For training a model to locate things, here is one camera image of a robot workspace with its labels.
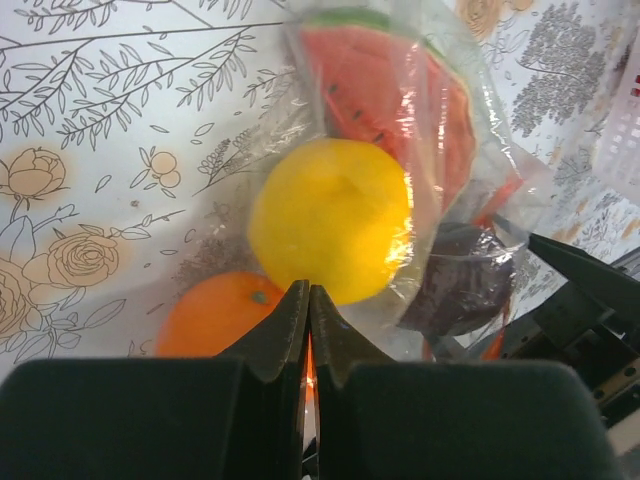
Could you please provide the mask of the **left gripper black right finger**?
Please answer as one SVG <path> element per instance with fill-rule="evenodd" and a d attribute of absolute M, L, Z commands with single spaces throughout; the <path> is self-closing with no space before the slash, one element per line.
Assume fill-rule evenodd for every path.
<path fill-rule="evenodd" d="M 548 361 L 396 362 L 312 286 L 322 479 L 619 479 L 578 375 Z"/>

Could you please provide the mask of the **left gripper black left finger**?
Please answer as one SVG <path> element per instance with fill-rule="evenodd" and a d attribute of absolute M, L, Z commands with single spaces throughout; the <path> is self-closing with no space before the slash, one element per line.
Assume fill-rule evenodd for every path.
<path fill-rule="evenodd" d="M 34 360 L 1 385 L 5 479 L 298 479 L 309 284 L 211 358 Z"/>

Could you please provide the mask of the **yellow fake lemon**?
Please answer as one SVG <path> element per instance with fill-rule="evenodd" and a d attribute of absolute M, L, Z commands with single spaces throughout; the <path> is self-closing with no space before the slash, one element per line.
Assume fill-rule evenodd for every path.
<path fill-rule="evenodd" d="M 307 280 L 338 306 L 379 294 L 411 257 L 404 169 L 379 147 L 320 138 L 269 173 L 255 198 L 248 239 L 279 287 Z"/>

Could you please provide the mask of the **clear zip bag orange seal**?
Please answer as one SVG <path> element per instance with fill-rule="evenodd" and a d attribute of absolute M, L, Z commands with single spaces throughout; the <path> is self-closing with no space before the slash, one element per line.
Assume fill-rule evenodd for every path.
<path fill-rule="evenodd" d="M 254 129 L 221 141 L 201 162 L 199 170 L 209 184 L 222 180 L 240 183 L 243 207 L 240 241 L 245 244 L 241 263 L 273 282 L 256 259 L 248 239 L 256 196 L 271 170 L 296 147 L 320 138 L 352 140 L 341 136 L 332 126 L 321 89 L 296 36 L 299 24 L 308 14 L 334 7 L 380 11 L 401 26 L 420 33 L 462 78 L 469 93 L 477 149 L 469 182 L 453 206 L 442 209 L 435 165 L 425 161 L 423 148 L 418 150 L 417 165 L 410 169 L 405 169 L 393 157 L 406 173 L 411 201 L 410 260 L 384 290 L 366 300 L 338 306 L 327 292 L 348 324 L 386 355 L 401 361 L 431 360 L 436 341 L 459 336 L 477 338 L 507 316 L 531 223 L 541 205 L 538 187 L 545 172 L 542 162 L 512 142 L 481 50 L 466 25 L 447 6 L 439 1 L 296 4 L 293 16 L 283 27 L 282 43 L 288 61 L 276 77 L 277 89 L 272 94 L 269 110 Z M 488 229 L 511 251 L 515 265 L 511 296 L 498 316 L 473 332 L 459 336 L 425 336 L 403 329 L 398 323 L 421 287 L 440 225 L 449 222 Z"/>

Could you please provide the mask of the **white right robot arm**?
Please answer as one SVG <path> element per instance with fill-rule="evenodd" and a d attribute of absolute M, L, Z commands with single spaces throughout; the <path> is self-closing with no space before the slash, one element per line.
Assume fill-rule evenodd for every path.
<path fill-rule="evenodd" d="M 502 327 L 486 355 L 571 367 L 611 428 L 639 411 L 639 252 L 609 265 L 534 233 L 528 249 L 566 283 Z"/>

